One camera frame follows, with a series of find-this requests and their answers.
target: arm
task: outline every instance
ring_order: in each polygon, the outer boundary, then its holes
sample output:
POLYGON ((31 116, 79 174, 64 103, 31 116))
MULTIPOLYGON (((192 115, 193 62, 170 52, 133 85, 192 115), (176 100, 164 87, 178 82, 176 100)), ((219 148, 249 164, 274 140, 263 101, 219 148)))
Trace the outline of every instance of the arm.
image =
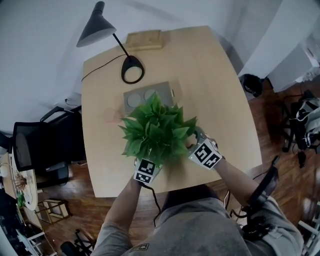
POLYGON ((129 227, 140 190, 138 181, 131 178, 108 211, 91 256, 121 256, 132 248, 129 227))
POLYGON ((238 202, 246 206, 259 184, 225 159, 221 159, 214 168, 238 202))
MULTIPOLYGON (((247 205, 250 196, 258 187, 258 183, 225 159, 221 159, 214 168, 241 205, 247 205)), ((277 255, 301 255, 304 243, 303 238, 297 228, 287 220, 273 198, 269 197, 262 209, 251 218, 253 219, 257 216, 265 217, 265 224, 276 227, 273 235, 267 234, 262 240, 272 247, 277 255)), ((263 246, 259 240, 254 241, 254 243, 258 246, 263 246)))
POLYGON ((113 202, 104 222, 116 224, 128 232, 137 209, 140 190, 141 186, 138 181, 131 177, 113 202))

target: cable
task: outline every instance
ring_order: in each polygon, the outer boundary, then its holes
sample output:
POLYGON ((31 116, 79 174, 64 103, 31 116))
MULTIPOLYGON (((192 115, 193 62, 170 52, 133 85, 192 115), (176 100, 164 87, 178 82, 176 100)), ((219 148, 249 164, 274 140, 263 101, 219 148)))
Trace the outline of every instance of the cable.
POLYGON ((65 104, 67 104, 67 105, 69 105, 69 106, 75 106, 75 107, 79 107, 78 105, 72 105, 72 104, 69 104, 69 103, 67 103, 67 100, 68 100, 67 98, 65 98, 65 99, 64 99, 64 101, 65 101, 65 104))
POLYGON ((234 214, 234 215, 237 217, 236 220, 238 220, 238 219, 244 219, 244 218, 248 217, 248 214, 245 214, 245 215, 239 215, 239 214, 237 214, 234 209, 231 210, 230 217, 232 217, 232 214, 234 214))
POLYGON ((117 59, 117 58, 119 58, 119 57, 121 57, 121 56, 127 56, 127 55, 126 55, 126 54, 121 54, 121 55, 113 58, 112 60, 110 60, 110 61, 107 62, 106 64, 104 64, 104 65, 102 65, 102 66, 100 66, 100 67, 97 67, 96 69, 94 69, 94 70, 92 70, 91 72, 89 72, 88 74, 86 74, 86 75, 81 79, 81 82, 82 82, 87 76, 89 76, 92 72, 94 72, 94 71, 96 71, 96 70, 98 70, 98 69, 101 69, 101 68, 104 67, 105 65, 109 64, 110 62, 114 61, 115 59, 117 59))
POLYGON ((55 249, 52 247, 52 245, 50 244, 50 242, 49 242, 46 234, 43 234, 43 235, 44 235, 45 239, 47 240, 48 244, 51 246, 51 249, 56 253, 56 250, 55 250, 55 249))
POLYGON ((142 183, 141 181, 139 181, 139 184, 140 184, 141 187, 144 187, 144 188, 152 191, 154 202, 155 202, 155 204, 156 204, 156 206, 158 207, 158 210, 159 210, 159 213, 153 219, 153 225, 154 225, 154 227, 156 227, 156 219, 161 214, 161 209, 160 209, 160 206, 158 204, 158 200, 157 200, 157 197, 156 197, 155 190, 152 187, 147 186, 146 184, 142 183))
POLYGON ((260 173, 259 175, 255 176, 255 177, 253 178, 253 180, 256 179, 256 178, 258 178, 258 177, 260 177, 261 175, 266 174, 267 172, 268 172, 268 171, 265 171, 265 172, 263 172, 263 173, 260 173))
POLYGON ((223 199, 223 206, 224 206, 224 208, 225 209, 227 209, 227 207, 226 207, 226 199, 227 199, 227 196, 230 194, 230 190, 228 190, 228 192, 226 193, 226 195, 225 195, 225 197, 224 197, 224 199, 223 199))

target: lamp base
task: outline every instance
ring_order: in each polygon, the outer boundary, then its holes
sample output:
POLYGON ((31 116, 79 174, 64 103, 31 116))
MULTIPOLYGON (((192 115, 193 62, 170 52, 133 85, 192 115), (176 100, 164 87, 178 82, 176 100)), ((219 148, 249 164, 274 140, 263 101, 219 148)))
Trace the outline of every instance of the lamp base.
POLYGON ((121 69, 121 78, 122 80, 129 85, 133 85, 138 83, 145 75, 145 68, 142 65, 142 63, 140 62, 140 60, 138 60, 135 56, 129 55, 125 58, 123 65, 122 65, 122 69, 121 69), (133 68, 133 67, 137 67, 139 69, 141 69, 141 76, 136 80, 136 81, 127 81, 125 78, 125 74, 127 72, 128 69, 133 68))

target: black bag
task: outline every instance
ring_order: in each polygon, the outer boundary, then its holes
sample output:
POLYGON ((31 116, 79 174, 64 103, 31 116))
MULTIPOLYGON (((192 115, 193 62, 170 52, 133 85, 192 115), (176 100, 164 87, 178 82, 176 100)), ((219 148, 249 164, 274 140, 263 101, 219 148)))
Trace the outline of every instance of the black bag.
POLYGON ((254 97, 258 97, 262 94, 262 84, 263 79, 253 75, 253 74, 244 74, 240 78, 240 83, 242 84, 244 90, 254 97))

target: gray t-shirt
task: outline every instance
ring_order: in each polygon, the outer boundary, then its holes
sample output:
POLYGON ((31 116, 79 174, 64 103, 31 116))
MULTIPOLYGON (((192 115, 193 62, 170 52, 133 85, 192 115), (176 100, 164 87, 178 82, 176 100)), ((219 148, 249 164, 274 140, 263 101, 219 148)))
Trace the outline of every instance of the gray t-shirt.
POLYGON ((300 256, 303 238, 269 197, 255 216, 265 216, 275 228, 261 240, 243 238, 222 202, 205 198, 166 209, 154 233, 132 247, 129 234, 104 223, 91 256, 300 256))

